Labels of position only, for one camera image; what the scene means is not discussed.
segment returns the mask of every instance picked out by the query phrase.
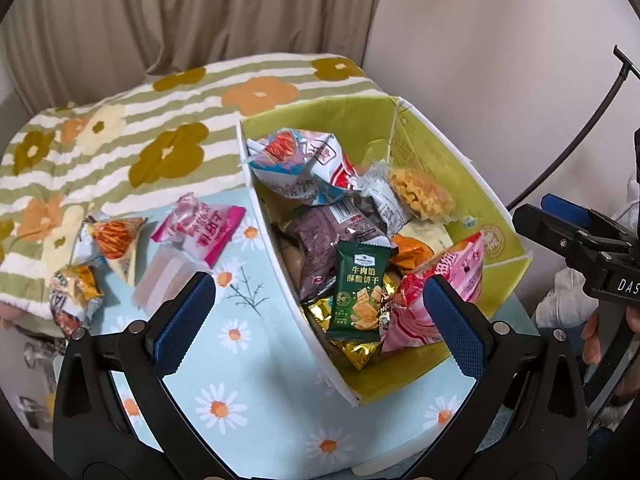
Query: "pink snack package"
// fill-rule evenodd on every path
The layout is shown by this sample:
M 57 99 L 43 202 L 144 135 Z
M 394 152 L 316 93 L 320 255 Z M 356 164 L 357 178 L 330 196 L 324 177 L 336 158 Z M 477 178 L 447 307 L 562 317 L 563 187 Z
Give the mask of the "pink snack package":
M 483 259 L 484 241 L 478 232 L 453 245 L 437 259 L 406 274 L 400 282 L 396 300 L 390 304 L 389 322 L 381 334 L 381 353 L 441 341 L 440 333 L 429 316 L 429 306 L 422 300 L 424 281 L 440 274 L 464 301 L 474 302 L 480 296 Z
M 245 211 L 237 205 L 208 205 L 188 193 L 178 199 L 151 239 L 177 242 L 197 261 L 213 267 Z

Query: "floral blanket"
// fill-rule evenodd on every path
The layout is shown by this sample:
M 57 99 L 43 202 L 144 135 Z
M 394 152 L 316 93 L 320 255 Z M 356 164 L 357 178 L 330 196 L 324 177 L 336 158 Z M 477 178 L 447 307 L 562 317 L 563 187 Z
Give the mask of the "floral blanket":
M 345 94 L 384 95 L 349 59 L 263 54 L 39 113 L 0 164 L 0 303 L 50 319 L 47 283 L 89 210 L 128 216 L 242 186 L 239 120 Z

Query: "black cable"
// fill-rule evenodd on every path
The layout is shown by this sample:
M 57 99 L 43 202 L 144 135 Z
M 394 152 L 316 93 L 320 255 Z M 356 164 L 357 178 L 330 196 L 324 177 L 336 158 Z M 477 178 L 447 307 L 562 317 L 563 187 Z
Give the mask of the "black cable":
M 560 164 L 562 164 L 566 160 L 566 158 L 572 154 L 572 152 L 578 147 L 578 145 L 580 145 L 580 143 L 584 140 L 587 134 L 593 129 L 596 123 L 600 120 L 603 113 L 607 110 L 607 108 L 609 108 L 609 105 L 613 101 L 613 98 L 616 96 L 616 94 L 620 90 L 622 83 L 626 81 L 626 78 L 629 75 L 629 72 L 632 72 L 638 79 L 640 79 L 640 72 L 638 71 L 638 69 L 634 66 L 633 63 L 631 63 L 629 58 L 619 50 L 617 45 L 613 49 L 613 54 L 615 54 L 615 56 L 622 61 L 623 63 L 622 68 L 620 69 L 620 73 L 618 74 L 618 77 L 613 83 L 613 86 L 609 89 L 609 92 L 607 93 L 607 95 L 605 95 L 598 109 L 593 113 L 593 115 L 587 121 L 584 127 L 575 136 L 574 140 L 572 140 L 571 143 L 564 149 L 564 151 L 560 153 L 560 155 L 558 155 L 558 158 L 556 158 L 556 160 L 554 160 L 549 165 L 549 167 L 546 168 L 546 170 L 543 171 L 539 177 L 537 177 L 536 180 L 534 180 L 531 184 L 529 184 L 523 192 L 521 192 L 511 202 L 509 202 L 509 205 L 507 206 L 508 211 L 511 211 L 512 209 L 514 209 L 520 202 L 526 199 L 527 196 L 529 196 L 532 192 L 534 192 L 540 184 L 542 184 L 546 179 L 549 178 L 549 176 L 555 170 L 558 169 L 558 166 L 560 166 Z

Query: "beige curtain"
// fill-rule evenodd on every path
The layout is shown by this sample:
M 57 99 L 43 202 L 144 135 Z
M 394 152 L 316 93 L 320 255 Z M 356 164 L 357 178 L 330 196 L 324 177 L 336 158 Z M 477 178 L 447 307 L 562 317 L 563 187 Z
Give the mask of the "beige curtain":
M 374 0 L 15 0 L 0 53 L 31 113 L 260 52 L 362 62 Z

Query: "metal bolt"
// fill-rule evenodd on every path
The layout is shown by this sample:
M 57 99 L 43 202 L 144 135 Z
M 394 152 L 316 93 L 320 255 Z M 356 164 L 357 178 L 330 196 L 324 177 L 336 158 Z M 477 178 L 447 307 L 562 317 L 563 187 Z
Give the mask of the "metal bolt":
M 144 321 L 142 321 L 141 319 L 137 319 L 129 323 L 127 330 L 129 330 L 129 332 L 131 332 L 132 334 L 139 334 L 145 329 L 145 325 L 146 324 Z
M 566 332 L 564 330 L 556 328 L 554 330 L 554 337 L 558 339 L 558 341 L 566 341 Z
M 85 328 L 83 328 L 83 327 L 76 328 L 71 333 L 71 339 L 77 341 L 78 339 L 82 339 L 84 337 L 84 334 L 86 334 L 86 329 Z
M 511 328 L 509 328 L 509 325 L 507 325 L 506 323 L 497 321 L 494 323 L 494 330 L 500 335 L 505 335 L 510 332 Z

